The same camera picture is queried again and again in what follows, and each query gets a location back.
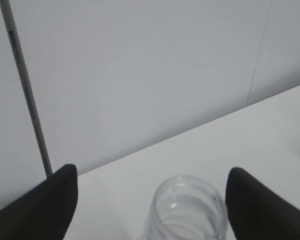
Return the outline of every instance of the glass jar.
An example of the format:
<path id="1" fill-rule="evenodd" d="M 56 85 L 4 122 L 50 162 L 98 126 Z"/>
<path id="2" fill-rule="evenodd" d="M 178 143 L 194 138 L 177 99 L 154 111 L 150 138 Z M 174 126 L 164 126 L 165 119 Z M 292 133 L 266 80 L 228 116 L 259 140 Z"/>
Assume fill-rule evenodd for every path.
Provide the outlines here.
<path id="1" fill-rule="evenodd" d="M 155 191 L 140 240 L 224 240 L 227 208 L 206 181 L 176 176 Z"/>

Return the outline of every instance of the white table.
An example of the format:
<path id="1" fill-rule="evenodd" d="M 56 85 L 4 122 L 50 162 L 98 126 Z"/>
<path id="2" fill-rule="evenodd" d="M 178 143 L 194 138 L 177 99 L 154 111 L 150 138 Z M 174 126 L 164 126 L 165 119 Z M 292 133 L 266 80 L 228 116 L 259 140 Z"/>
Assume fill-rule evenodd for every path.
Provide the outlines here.
<path id="1" fill-rule="evenodd" d="M 201 177 L 224 197 L 234 166 L 300 209 L 300 86 L 81 175 L 65 239 L 136 239 L 164 179 Z"/>

